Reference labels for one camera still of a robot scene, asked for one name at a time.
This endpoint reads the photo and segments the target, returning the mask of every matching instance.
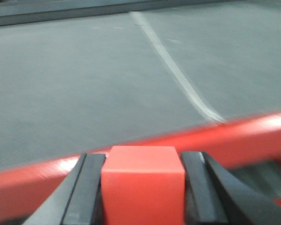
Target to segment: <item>red block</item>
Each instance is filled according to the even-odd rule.
[[[114,146],[102,168],[107,225],[183,225],[185,171],[174,147]]]

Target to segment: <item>gray floor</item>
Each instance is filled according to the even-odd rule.
[[[281,109],[281,1],[142,13],[226,119]],[[0,27],[0,170],[209,123],[130,14]]]

